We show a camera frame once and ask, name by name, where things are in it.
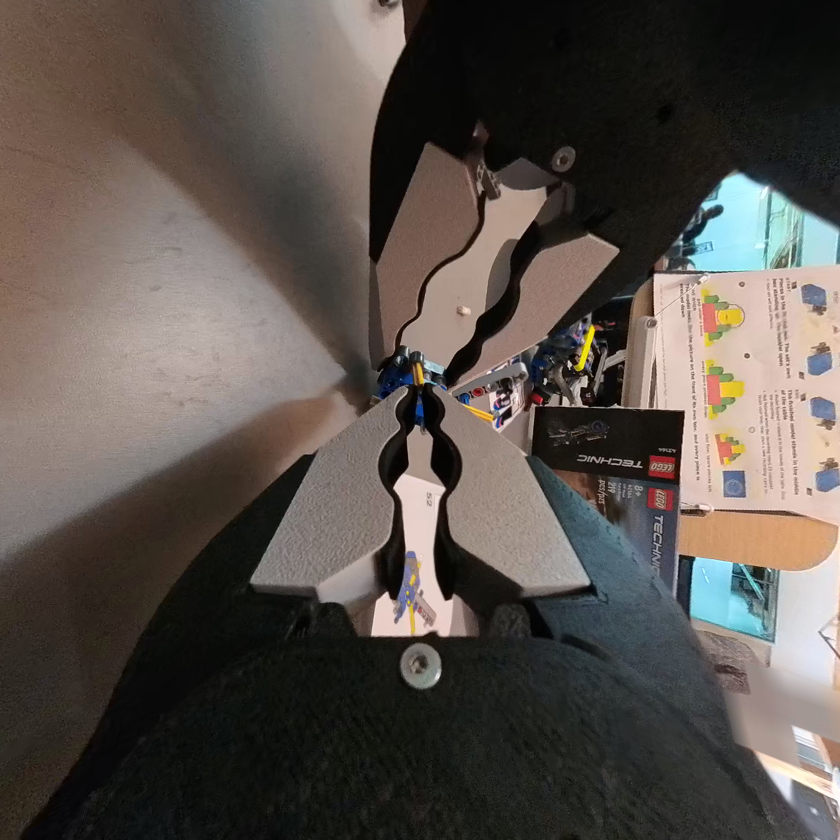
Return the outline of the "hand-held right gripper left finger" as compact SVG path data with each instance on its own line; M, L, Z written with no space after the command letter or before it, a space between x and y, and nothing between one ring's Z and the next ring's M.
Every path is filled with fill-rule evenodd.
M403 504L417 388L402 386L321 446L250 578L259 593L337 603L354 615L405 566Z

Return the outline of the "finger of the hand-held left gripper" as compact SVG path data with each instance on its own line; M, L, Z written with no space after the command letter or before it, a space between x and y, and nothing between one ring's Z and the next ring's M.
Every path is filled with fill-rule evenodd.
M588 231L527 231L508 260L499 298L448 364L448 386L489 371L548 336L619 255Z
M465 328L459 293L432 288L480 221L476 182L464 161L426 143L369 281L369 354L379 369L404 344L445 364Z

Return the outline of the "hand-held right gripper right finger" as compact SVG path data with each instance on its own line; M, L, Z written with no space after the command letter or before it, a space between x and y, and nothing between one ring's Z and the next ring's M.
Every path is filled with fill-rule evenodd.
M588 593L591 578L525 454L431 385L424 421L444 489L434 529L443 598L488 620L502 605Z

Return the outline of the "lego instruction booklet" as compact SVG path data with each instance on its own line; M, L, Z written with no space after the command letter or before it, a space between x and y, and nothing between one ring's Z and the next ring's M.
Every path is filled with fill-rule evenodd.
M397 597L376 602L372 636L476 637L476 615L460 598L446 599L434 561L434 537L443 488L425 479L404 475L395 484L402 503L405 570Z

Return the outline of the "blue grey lego sub-assembly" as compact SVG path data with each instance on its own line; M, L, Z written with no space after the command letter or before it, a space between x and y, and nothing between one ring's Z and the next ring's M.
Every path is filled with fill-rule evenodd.
M523 382L523 410L525 408L529 368L522 362L519 356L509 360L509 362L501 367L487 371L467 381L465 384L449 385L446 380L443 365L428 359L421 351L410 350L405 345L397 348L393 357L385 363L384 368L379 373L372 402L377 403L386 399L387 396L402 386L413 385L411 365L414 361L420 361L423 364L425 384L431 385L441 392L446 392L467 408L474 416L491 426L493 426L494 416L490 412L488 393L496 389L499 379L510 377Z

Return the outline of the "partly built lego car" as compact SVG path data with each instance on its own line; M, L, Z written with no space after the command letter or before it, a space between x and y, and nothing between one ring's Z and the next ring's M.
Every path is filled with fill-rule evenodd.
M530 362L530 405L618 406L626 347L627 325L612 317L586 317L555 329Z

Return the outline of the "lego set box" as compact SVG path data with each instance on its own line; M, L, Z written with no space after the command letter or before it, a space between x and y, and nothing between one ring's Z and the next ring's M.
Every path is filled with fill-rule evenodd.
M679 578L682 411L544 406L532 455L617 528L672 594Z

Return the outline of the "lego sticker sheet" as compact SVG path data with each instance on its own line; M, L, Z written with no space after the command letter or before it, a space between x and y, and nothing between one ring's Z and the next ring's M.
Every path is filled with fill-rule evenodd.
M490 412L493 414L493 427L501 432L508 426L524 407L523 382L510 377L499 379L497 387L488 393Z

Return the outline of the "white plastic bar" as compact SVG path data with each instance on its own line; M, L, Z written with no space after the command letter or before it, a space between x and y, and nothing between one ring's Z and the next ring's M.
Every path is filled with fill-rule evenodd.
M622 407L646 410L655 406L657 330L658 319L655 316L636 318L629 326Z

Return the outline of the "printed instruction poster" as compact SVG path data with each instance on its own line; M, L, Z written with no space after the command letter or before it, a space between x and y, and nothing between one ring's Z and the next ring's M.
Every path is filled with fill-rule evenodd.
M839 523L839 267L653 280L657 407L682 501Z

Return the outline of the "brown cardboard box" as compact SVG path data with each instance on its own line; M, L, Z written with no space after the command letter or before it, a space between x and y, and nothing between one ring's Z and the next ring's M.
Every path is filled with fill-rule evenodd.
M679 553L685 556L808 571L835 550L838 526L779 512L689 511L679 516Z

